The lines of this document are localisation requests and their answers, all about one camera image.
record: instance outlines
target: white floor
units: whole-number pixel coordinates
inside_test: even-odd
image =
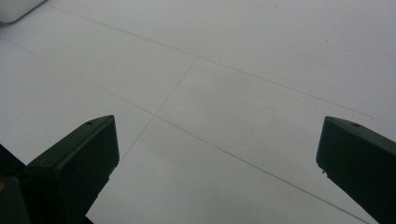
[[[0,144],[114,114],[106,223],[376,223],[316,165],[325,116],[396,140],[394,1],[49,0],[0,26]]]

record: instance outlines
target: floor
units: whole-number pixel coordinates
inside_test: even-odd
[[[113,114],[107,223],[376,223],[316,165],[325,116],[396,140],[396,2],[49,0],[0,26],[0,144]]]

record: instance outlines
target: white object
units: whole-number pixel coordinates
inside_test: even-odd
[[[44,0],[0,0],[0,22],[13,22]]]

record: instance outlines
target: screw hole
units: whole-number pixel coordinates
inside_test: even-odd
[[[351,123],[350,125],[352,125],[353,127],[357,127],[357,128],[359,128],[359,127],[360,127],[360,125],[359,125],[359,124],[357,124],[357,123]]]

